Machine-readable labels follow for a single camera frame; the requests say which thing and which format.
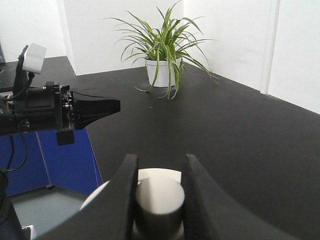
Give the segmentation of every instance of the black tabletop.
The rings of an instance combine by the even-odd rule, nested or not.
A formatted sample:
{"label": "black tabletop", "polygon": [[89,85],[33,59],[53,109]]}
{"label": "black tabletop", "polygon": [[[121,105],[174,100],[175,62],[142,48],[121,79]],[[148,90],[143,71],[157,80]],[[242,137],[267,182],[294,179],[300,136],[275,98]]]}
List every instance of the black tabletop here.
{"label": "black tabletop", "polygon": [[181,169],[195,154],[250,211],[301,239],[320,238],[320,116],[187,65],[175,99],[157,99],[144,67],[75,76],[66,57],[48,58],[33,86],[56,81],[121,100],[121,112],[87,127],[102,178],[128,153],[140,168]]}

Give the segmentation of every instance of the white cylindrical object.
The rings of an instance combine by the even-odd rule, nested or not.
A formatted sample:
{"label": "white cylindrical object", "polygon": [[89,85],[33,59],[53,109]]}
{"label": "white cylindrical object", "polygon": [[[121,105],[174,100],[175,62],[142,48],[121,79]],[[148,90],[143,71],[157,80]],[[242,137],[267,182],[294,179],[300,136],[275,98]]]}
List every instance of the white cylindrical object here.
{"label": "white cylindrical object", "polygon": [[[181,62],[181,58],[177,59],[178,65]],[[148,78],[149,78],[149,83],[152,85],[155,79],[156,75],[156,69],[157,69],[157,61],[151,61],[151,60],[145,60],[145,66],[146,66],[146,71],[148,73]],[[172,67],[172,73],[171,73],[171,86],[176,85],[176,80],[175,80],[175,71],[174,68]],[[168,69],[168,62],[167,61],[159,61],[159,71],[158,71],[158,76],[156,78],[155,87],[161,87],[161,88],[166,88],[169,86],[169,69]]]}
{"label": "white cylindrical object", "polygon": [[136,189],[135,224],[152,239],[169,239],[179,232],[185,193],[175,180],[166,177],[144,179]]}

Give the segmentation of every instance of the blue panel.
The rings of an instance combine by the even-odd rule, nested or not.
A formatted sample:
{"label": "blue panel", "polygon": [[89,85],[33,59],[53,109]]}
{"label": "blue panel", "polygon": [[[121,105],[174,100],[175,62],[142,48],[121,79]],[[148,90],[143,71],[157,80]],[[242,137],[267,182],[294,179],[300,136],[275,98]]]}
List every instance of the blue panel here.
{"label": "blue panel", "polygon": [[90,194],[101,184],[100,173],[87,131],[74,135],[74,144],[58,146],[55,131],[40,132],[44,160],[53,185]]}
{"label": "blue panel", "polygon": [[[28,159],[24,167],[17,171],[9,172],[8,195],[14,195],[29,190],[37,189],[49,184],[45,164],[41,155],[37,136],[35,133],[25,135],[28,149]],[[15,155],[11,168],[18,167],[25,157],[25,147],[19,135],[13,137]],[[0,136],[0,166],[6,168],[11,155],[9,136]]]}

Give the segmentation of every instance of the robotic arm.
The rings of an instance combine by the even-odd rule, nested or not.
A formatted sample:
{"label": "robotic arm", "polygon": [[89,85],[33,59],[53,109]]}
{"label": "robotic arm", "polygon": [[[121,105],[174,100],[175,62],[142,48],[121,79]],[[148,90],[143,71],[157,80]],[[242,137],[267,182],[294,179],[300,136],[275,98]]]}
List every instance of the robotic arm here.
{"label": "robotic arm", "polygon": [[74,128],[119,112],[120,101],[77,93],[53,81],[30,88],[45,54],[45,47],[32,43],[18,57],[13,95],[0,99],[0,136],[55,129],[58,145],[73,144]]}

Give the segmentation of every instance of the spider plant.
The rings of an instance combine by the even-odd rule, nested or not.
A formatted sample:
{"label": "spider plant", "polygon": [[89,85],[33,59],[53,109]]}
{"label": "spider plant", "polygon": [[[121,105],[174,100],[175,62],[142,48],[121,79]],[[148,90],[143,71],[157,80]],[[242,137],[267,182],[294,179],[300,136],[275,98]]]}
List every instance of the spider plant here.
{"label": "spider plant", "polygon": [[[173,99],[179,91],[181,74],[185,69],[183,59],[190,61],[204,70],[210,76],[213,76],[211,71],[207,70],[203,64],[201,64],[187,52],[188,49],[195,47],[201,52],[205,59],[207,59],[198,45],[210,39],[196,39],[195,34],[197,32],[191,33],[188,31],[188,28],[193,26],[200,33],[202,33],[198,25],[195,23],[195,20],[199,17],[194,19],[190,19],[188,17],[175,19],[171,17],[174,7],[179,2],[181,2],[181,0],[171,6],[165,12],[165,14],[158,7],[156,7],[163,19],[161,28],[152,28],[146,21],[140,19],[129,11],[127,12],[135,19],[135,23],[130,23],[119,18],[108,17],[108,19],[114,19],[120,22],[116,26],[120,26],[121,28],[117,29],[116,31],[122,32],[125,34],[125,36],[123,36],[119,41],[129,41],[129,44],[124,48],[121,54],[121,61],[125,61],[134,57],[137,58],[132,64],[141,58],[156,61],[156,71],[153,83],[148,89],[140,89],[136,87],[138,90],[149,92],[154,87],[158,77],[159,61],[167,61],[169,84],[167,87],[167,92],[163,97],[167,96],[168,99]],[[124,58],[125,53],[129,50],[131,50],[129,56]],[[177,59],[179,58],[182,58],[181,62],[177,63]],[[174,95],[170,97],[172,90],[172,73],[174,73],[175,78],[175,92]]]}

